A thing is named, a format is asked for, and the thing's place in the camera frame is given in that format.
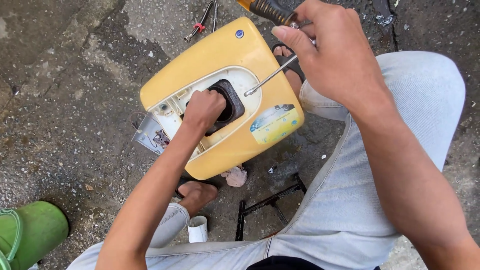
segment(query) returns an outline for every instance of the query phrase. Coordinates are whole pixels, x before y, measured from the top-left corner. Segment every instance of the red clip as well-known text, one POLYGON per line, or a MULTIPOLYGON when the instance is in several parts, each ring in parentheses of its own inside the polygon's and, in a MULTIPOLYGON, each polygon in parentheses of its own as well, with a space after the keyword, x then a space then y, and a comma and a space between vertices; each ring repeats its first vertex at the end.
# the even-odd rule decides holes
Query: red clip
POLYGON ((197 27, 198 26, 198 33, 201 33, 202 30, 205 29, 205 26, 201 25, 200 23, 196 23, 193 27, 197 27))

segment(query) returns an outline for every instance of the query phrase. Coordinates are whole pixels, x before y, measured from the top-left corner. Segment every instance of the sandal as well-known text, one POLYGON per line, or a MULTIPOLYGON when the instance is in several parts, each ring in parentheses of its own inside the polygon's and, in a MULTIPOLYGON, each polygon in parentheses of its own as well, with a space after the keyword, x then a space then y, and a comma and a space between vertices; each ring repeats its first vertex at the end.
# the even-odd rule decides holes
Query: sandal
MULTIPOLYGON (((275 50, 276 47, 282 47, 282 46, 287 47, 287 49, 290 50, 292 52, 292 54, 290 56, 276 55, 275 59, 280 66, 285 64, 294 55, 293 50, 290 49, 287 45, 285 45, 283 43, 277 43, 277 44, 273 45, 272 46, 272 52, 275 50)), ((302 83, 305 81, 305 74, 303 74, 303 71, 300 68, 298 60, 295 60, 292 63, 290 63, 290 65, 288 65, 287 67, 285 67, 283 69, 283 72, 286 72, 289 69, 292 70, 293 72, 295 72, 296 74, 298 74, 302 83)))
POLYGON ((185 198, 185 196, 183 196, 182 194, 180 194, 179 192, 179 187, 187 182, 200 182, 200 183, 204 183, 204 184, 210 184, 214 187, 216 187, 218 189, 218 186, 213 183, 213 182, 210 182, 210 181, 207 181, 207 180, 196 180, 196 179, 189 179, 189 178, 184 178, 184 177, 180 177, 180 180, 179 180, 179 183, 177 184, 177 188, 175 189, 175 193, 173 194, 173 196, 175 198, 179 198, 179 199, 183 199, 185 198))

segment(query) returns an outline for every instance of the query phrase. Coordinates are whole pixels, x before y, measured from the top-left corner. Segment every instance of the jeans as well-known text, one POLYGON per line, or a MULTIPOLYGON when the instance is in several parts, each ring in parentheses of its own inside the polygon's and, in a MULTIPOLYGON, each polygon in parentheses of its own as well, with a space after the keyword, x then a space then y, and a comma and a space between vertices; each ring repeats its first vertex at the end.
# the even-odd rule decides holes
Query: jeans
MULTIPOLYGON (((377 57, 400 114, 438 169, 460 118, 465 85, 455 64, 430 52, 377 57)), ((165 247, 189 214, 171 203, 146 254, 149 269, 246 269, 273 255, 303 258, 326 270, 373 270, 385 262, 399 233, 382 211, 361 134, 348 110, 305 82, 303 109, 346 122, 333 155, 318 172, 286 228, 249 242, 205 242, 165 247)), ((102 247, 88 248, 68 267, 93 270, 102 247)))

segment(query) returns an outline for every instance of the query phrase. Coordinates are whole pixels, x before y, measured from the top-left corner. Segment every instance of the green bucket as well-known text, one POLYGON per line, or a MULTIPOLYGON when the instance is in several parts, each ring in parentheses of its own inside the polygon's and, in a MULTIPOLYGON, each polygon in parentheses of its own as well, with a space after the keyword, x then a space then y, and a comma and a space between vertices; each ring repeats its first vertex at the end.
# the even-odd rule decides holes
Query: green bucket
POLYGON ((29 269, 67 236, 67 218, 51 203, 0 210, 0 270, 29 269))

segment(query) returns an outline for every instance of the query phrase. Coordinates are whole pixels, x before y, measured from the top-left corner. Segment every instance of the white pvc pipe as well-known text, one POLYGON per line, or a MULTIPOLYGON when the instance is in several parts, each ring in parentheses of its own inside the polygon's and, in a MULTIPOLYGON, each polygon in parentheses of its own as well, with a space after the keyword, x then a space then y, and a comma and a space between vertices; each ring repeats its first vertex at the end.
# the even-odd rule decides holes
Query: white pvc pipe
POLYGON ((196 216, 188 222, 188 241, 190 243, 207 242, 207 218, 196 216))

